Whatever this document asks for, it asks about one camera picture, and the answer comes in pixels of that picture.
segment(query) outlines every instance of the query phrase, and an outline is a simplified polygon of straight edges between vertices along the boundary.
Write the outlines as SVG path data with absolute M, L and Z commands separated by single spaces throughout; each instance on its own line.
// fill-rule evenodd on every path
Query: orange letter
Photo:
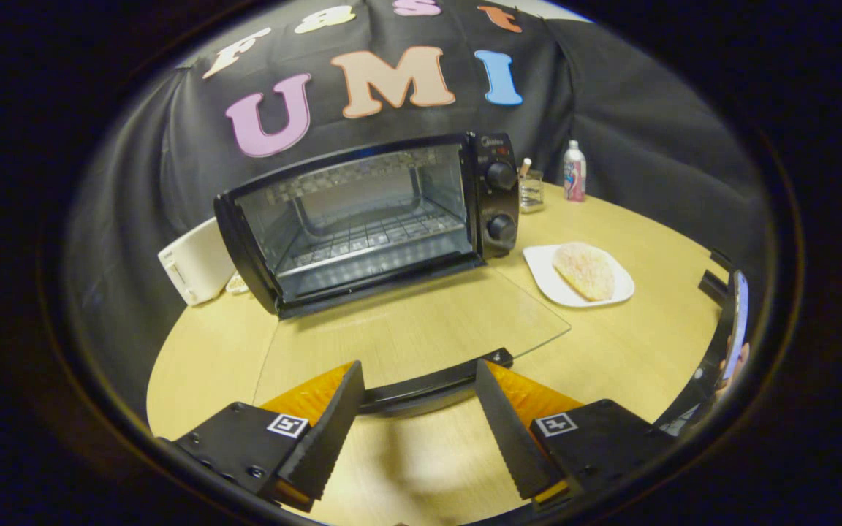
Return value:
M 502 9 L 492 6 L 478 6 L 477 9 L 485 11 L 485 14 L 489 16 L 489 20 L 492 21 L 492 23 L 495 23 L 496 26 L 500 26 L 502 29 L 511 31 L 512 33 L 522 32 L 521 27 L 512 23 L 512 20 L 515 20 L 515 16 L 510 15 Z
M 350 104 L 344 107 L 344 117 L 358 119 L 382 110 L 382 103 L 372 99 L 370 84 L 393 107 L 401 107 L 414 84 L 411 103 L 415 106 L 444 106 L 457 97 L 447 90 L 441 73 L 440 47 L 408 47 L 394 69 L 370 51 L 355 51 L 334 57 L 330 61 L 344 71 Z

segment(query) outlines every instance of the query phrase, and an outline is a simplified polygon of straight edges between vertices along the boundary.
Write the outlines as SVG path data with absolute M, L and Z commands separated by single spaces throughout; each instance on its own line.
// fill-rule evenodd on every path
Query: pastry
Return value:
M 555 251 L 551 264 L 587 300 L 612 299 L 615 276 L 604 251 L 587 243 L 566 243 Z

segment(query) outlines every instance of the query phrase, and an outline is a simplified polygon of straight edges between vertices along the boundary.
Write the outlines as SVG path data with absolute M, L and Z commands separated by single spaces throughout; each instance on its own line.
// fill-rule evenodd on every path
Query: oven control panel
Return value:
M 505 133 L 470 134 L 477 155 L 477 199 L 482 256 L 505 256 L 518 234 L 518 175 Z

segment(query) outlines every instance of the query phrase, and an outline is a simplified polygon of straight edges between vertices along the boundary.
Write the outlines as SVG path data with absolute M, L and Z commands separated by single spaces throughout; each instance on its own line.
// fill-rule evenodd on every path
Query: black cloth backdrop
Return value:
M 67 307 L 81 320 L 77 335 L 137 415 L 146 417 L 151 368 L 184 309 L 157 253 L 213 216 L 217 193 L 285 164 L 375 142 L 505 131 L 518 159 L 531 157 L 545 180 L 561 183 L 567 140 L 578 139 L 589 194 L 729 254 L 746 269 L 753 302 L 759 299 L 765 212 L 758 175 L 681 80 L 596 24 L 502 7 L 523 29 L 516 34 L 477 9 L 488 2 L 437 3 L 437 16 L 401 17 L 391 0 L 357 1 L 354 20 L 307 34 L 294 33 L 301 18 L 340 3 L 306 0 L 262 11 L 174 61 L 107 134 L 71 207 L 61 274 Z M 264 27 L 271 33 L 236 63 L 202 79 L 217 51 Z M 457 101 L 415 107 L 406 97 L 400 109 L 383 101 L 380 113 L 343 117 L 344 74 L 330 59 L 371 50 L 394 66 L 411 46 L 444 51 L 442 74 Z M 512 57 L 524 103 L 485 100 L 489 82 L 475 50 Z M 272 87 L 300 73 L 311 74 L 307 134 L 274 156 L 244 156 L 224 111 L 261 92 L 262 129 L 275 133 L 287 111 Z

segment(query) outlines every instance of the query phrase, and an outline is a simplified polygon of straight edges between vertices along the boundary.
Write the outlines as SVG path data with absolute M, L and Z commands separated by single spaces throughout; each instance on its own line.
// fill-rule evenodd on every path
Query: glass cup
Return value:
M 524 177 L 518 178 L 518 207 L 521 212 L 537 212 L 545 207 L 545 187 L 541 184 L 542 174 L 529 170 Z

